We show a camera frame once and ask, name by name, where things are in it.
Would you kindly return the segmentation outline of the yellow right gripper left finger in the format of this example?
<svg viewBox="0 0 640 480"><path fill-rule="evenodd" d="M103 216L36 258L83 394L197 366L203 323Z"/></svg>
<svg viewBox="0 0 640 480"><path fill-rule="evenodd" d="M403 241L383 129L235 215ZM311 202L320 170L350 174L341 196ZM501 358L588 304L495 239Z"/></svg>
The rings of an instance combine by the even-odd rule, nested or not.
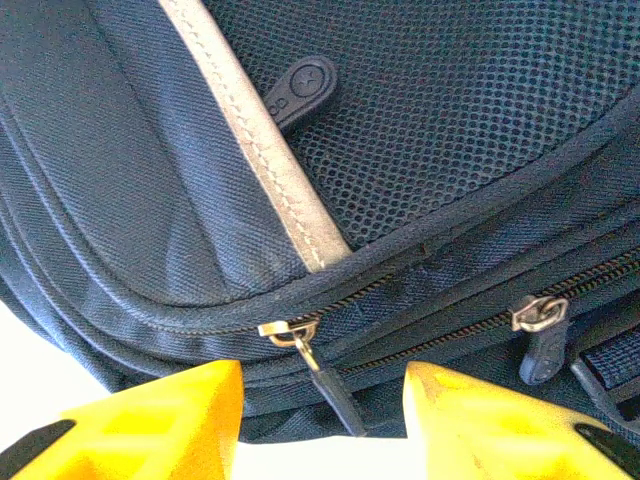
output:
<svg viewBox="0 0 640 480"><path fill-rule="evenodd" d="M232 480L244 401L213 361L61 413L9 447L9 480Z"/></svg>

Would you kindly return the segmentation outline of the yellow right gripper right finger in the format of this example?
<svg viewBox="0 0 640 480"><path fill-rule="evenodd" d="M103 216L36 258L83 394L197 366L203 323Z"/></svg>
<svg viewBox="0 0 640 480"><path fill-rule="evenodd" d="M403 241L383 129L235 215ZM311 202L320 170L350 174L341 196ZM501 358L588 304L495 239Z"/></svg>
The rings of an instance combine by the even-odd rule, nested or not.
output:
<svg viewBox="0 0 640 480"><path fill-rule="evenodd" d="M583 413L411 361L409 450L425 480L640 480L640 449Z"/></svg>

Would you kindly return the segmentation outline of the navy blue backpack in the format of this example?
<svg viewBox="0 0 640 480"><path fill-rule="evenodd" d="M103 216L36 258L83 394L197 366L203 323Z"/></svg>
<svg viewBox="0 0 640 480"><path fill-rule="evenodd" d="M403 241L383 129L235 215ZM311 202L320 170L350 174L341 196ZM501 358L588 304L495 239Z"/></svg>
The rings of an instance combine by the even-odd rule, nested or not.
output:
<svg viewBox="0 0 640 480"><path fill-rule="evenodd" d="M640 447L640 0L0 0L0 302L245 442L427 361Z"/></svg>

